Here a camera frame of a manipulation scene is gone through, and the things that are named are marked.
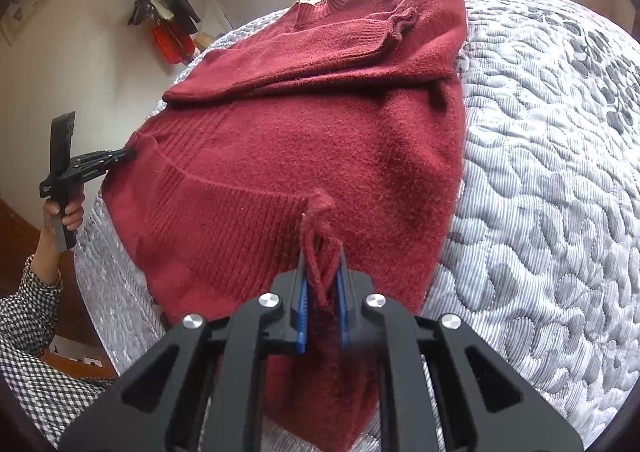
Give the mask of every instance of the hand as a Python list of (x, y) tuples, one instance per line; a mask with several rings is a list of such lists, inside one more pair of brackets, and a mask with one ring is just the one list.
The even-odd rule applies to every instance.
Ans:
[[(82, 224), (82, 201), (84, 201), (84, 188), (79, 188), (74, 198), (65, 208), (65, 216), (62, 224), (68, 230), (76, 230)], [(40, 232), (38, 248), (31, 261), (31, 272), (46, 285), (55, 285), (58, 281), (58, 260), (60, 253), (56, 248), (56, 230), (53, 226), (53, 218), (60, 212), (60, 207), (54, 201), (48, 199), (42, 207), (44, 213), (44, 226)]]
[[(84, 209), (82, 208), (82, 202), (84, 201), (84, 187), (81, 186), (74, 198), (69, 202), (65, 208), (65, 216), (62, 218), (62, 224), (70, 232), (78, 230), (82, 224), (82, 216), (84, 215)], [(42, 228), (43, 235), (46, 235), (52, 241), (56, 240), (56, 230), (53, 225), (54, 216), (60, 211), (58, 203), (50, 199), (44, 202), (42, 207), (44, 213), (44, 226)]]

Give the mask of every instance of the white quilted bedspread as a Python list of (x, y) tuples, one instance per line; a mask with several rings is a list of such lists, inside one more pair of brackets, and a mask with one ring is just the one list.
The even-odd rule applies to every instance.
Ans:
[[(588, 446), (639, 374), (640, 46), (566, 0), (466, 8), (464, 176), (422, 314), (459, 314)], [(101, 198), (76, 270), (122, 372), (164, 332)], [(354, 451), (380, 450), (379, 428), (374, 418)], [(267, 422), (263, 450), (315, 449)]]

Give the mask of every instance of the checkered sleeve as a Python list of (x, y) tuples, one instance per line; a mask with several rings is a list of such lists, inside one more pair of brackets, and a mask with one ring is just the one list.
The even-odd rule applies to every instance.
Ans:
[(40, 356), (53, 339), (62, 282), (47, 286), (24, 265), (18, 291), (0, 299), (0, 336), (14, 348)]
[(53, 446), (100, 395), (108, 382), (83, 382), (67, 376), (39, 358), (6, 343), (0, 335), (0, 374), (31, 421)]

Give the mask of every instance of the person's arm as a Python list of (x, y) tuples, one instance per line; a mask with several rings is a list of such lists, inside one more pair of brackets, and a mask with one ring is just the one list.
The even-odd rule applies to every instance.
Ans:
[[(80, 194), (66, 207), (62, 223), (69, 230), (82, 224)], [(44, 204), (44, 226), (35, 254), (27, 259), (18, 291), (0, 299), (0, 337), (13, 347), (40, 356), (53, 339), (58, 315), (62, 282), (58, 272), (60, 254), (56, 250), (56, 235), (52, 216), (58, 205)]]

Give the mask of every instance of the red sweater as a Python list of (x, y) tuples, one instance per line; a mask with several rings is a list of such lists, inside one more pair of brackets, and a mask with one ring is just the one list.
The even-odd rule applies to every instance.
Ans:
[(310, 269), (305, 355), (270, 358), (265, 411), (324, 452), (348, 450), (376, 375), (338, 353), (334, 272), (417, 312), (449, 228), (464, 108), (464, 0), (296, 3), (213, 50), (129, 140), (104, 182), (114, 226), (175, 322), (209, 319)]

